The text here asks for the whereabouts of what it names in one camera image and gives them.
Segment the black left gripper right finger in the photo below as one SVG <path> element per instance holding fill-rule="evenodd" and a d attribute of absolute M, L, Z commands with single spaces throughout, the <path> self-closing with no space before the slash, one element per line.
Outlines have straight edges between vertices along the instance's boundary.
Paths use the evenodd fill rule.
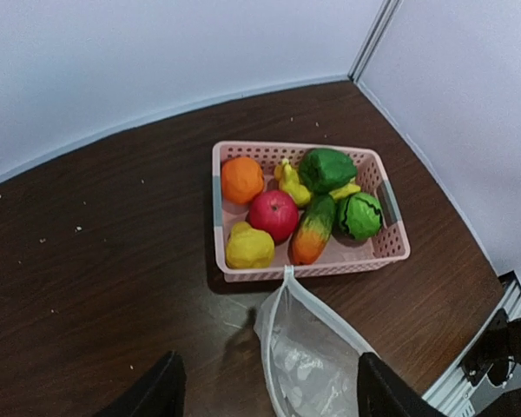
<path fill-rule="evenodd" d="M 359 416 L 439 417 L 443 414 L 411 389 L 375 353 L 359 358 Z"/>

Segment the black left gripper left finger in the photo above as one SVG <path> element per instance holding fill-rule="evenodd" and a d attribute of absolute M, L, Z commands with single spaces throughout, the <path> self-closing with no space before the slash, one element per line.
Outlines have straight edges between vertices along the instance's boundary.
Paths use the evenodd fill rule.
<path fill-rule="evenodd" d="M 183 359 L 169 351 L 96 416 L 183 416 L 184 401 Z"/>

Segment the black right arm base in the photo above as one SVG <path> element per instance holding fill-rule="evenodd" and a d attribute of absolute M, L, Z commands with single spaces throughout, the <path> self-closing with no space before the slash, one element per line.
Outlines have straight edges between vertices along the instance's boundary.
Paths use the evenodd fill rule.
<path fill-rule="evenodd" d="M 461 361 L 466 379 L 476 387 L 498 363 L 521 365 L 521 317 L 510 320 L 500 308 Z"/>

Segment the clear polka dot zip bag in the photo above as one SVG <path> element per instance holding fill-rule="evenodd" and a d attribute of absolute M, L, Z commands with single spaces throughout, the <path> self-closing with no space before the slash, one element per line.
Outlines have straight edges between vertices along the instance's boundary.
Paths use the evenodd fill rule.
<path fill-rule="evenodd" d="M 295 279 L 292 266 L 257 310 L 254 331 L 277 416 L 359 414 L 359 359 L 374 349 Z"/>

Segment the green striped toy watermelon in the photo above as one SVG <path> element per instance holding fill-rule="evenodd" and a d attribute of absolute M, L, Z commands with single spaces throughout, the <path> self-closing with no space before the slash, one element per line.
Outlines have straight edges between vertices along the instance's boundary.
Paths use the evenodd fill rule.
<path fill-rule="evenodd" d="M 363 192 L 338 202 L 336 220 L 340 231 L 357 241 L 375 236 L 384 223 L 379 200 Z"/>

